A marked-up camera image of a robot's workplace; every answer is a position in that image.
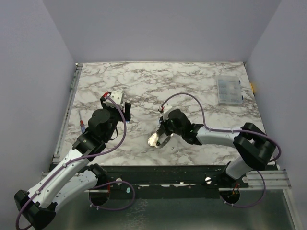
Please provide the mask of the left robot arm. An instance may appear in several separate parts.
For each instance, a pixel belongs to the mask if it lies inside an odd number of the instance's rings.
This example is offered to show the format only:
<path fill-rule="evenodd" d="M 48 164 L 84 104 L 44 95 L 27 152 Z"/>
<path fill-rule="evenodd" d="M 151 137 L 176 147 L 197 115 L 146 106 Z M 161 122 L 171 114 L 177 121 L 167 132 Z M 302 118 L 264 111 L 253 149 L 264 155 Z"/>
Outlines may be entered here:
<path fill-rule="evenodd" d="M 102 108 L 93 112 L 88 127 L 78 136 L 64 159 L 40 182 L 28 190 L 19 190 L 14 195 L 18 208 L 15 221 L 24 217 L 31 227 L 42 230 L 51 223 L 56 213 L 80 193 L 88 189 L 101 189 L 105 186 L 105 171 L 91 161 L 118 149 L 125 140 L 124 128 L 120 142 L 106 150 L 117 130 L 118 122 L 127 124 L 131 119 L 131 103 L 116 102 L 110 97 L 101 98 Z"/>

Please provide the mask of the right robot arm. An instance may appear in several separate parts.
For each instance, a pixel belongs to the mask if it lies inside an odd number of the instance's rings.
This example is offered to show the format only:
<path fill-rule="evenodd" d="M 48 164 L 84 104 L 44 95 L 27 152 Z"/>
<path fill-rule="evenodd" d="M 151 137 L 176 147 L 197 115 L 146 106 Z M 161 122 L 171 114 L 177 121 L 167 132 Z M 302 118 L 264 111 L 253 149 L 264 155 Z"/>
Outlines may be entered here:
<path fill-rule="evenodd" d="M 244 174 L 265 170 L 277 144 L 253 123 L 238 129 L 206 128 L 204 124 L 191 123 L 179 109 L 159 118 L 160 129 L 167 135 L 176 134 L 191 145 L 220 145 L 237 150 L 239 157 L 227 164 L 220 176 L 221 184 L 232 187 Z"/>

